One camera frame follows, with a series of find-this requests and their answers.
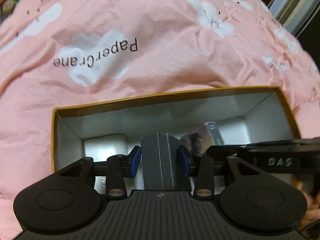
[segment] hand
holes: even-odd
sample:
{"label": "hand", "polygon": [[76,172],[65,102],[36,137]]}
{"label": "hand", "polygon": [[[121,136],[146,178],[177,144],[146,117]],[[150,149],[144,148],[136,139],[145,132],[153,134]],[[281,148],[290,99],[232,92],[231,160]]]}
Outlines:
{"label": "hand", "polygon": [[304,215],[300,228],[302,229],[305,226],[311,224],[312,222],[320,219],[320,192],[316,195],[315,198],[310,196],[308,192],[303,188],[303,182],[298,180],[294,175],[292,175],[291,179],[292,185],[300,190],[307,200],[307,212]]}

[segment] cardboard box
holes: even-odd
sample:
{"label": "cardboard box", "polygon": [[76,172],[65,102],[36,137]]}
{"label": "cardboard box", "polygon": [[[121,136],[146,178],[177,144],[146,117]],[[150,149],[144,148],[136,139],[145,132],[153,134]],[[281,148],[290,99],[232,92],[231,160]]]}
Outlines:
{"label": "cardboard box", "polygon": [[[224,144],[300,138],[292,112],[278,87],[164,93],[54,109],[52,171],[92,156],[100,147],[97,139],[100,137],[124,135],[130,152],[140,145],[142,136],[169,133],[180,138],[212,121],[217,123]],[[128,191],[143,189],[142,172],[140,165],[137,177],[126,181]]]}

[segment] pink blanket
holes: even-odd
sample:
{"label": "pink blanket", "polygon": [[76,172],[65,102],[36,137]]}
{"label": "pink blanket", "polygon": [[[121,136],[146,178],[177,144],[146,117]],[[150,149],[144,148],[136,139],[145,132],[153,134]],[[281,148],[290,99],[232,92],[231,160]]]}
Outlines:
{"label": "pink blanket", "polygon": [[319,136],[320,75],[260,0],[21,0],[0,27],[0,239],[12,201],[51,173],[54,107],[278,85]]}

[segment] black round pad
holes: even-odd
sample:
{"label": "black round pad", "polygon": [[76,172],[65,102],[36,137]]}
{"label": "black round pad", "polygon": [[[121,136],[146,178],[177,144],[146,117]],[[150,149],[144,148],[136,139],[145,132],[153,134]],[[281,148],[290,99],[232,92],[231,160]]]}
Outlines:
{"label": "black round pad", "polygon": [[307,210],[304,195],[276,179],[244,176],[220,195],[222,213],[236,225],[254,232],[284,232],[299,226]]}
{"label": "black round pad", "polygon": [[50,189],[37,197],[37,204],[44,210],[58,211],[67,208],[73,203],[74,196],[63,189]]}
{"label": "black round pad", "polygon": [[101,209],[101,199],[78,177],[49,176],[21,191],[13,209],[23,228],[59,234],[91,222]]}

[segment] white item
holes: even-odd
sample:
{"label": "white item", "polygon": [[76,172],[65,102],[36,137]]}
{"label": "white item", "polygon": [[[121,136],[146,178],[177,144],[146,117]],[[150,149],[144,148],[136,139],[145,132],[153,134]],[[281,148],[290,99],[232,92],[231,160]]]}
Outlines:
{"label": "white item", "polygon": [[[127,141],[121,134],[108,135],[84,141],[85,156],[92,157],[95,162],[106,161],[116,154],[127,155]],[[96,177],[94,189],[101,194],[106,193],[106,177]]]}

